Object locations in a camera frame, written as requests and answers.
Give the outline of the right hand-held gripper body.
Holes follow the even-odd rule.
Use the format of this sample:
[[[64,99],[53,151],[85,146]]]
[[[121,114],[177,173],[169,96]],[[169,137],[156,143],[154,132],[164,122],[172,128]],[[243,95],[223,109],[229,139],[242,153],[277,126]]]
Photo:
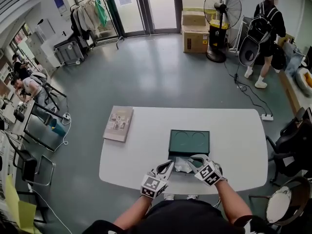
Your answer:
[[[208,160],[195,174],[195,178],[203,182],[205,185],[211,187],[217,182],[224,180],[221,167],[212,160]]]

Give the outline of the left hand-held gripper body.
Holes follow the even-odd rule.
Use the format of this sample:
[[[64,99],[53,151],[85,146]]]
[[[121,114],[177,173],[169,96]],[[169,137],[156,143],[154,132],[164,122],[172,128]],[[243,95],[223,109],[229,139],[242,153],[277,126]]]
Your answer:
[[[146,197],[155,199],[168,187],[168,179],[168,174],[159,174],[155,171],[150,171],[142,180],[140,193]]]

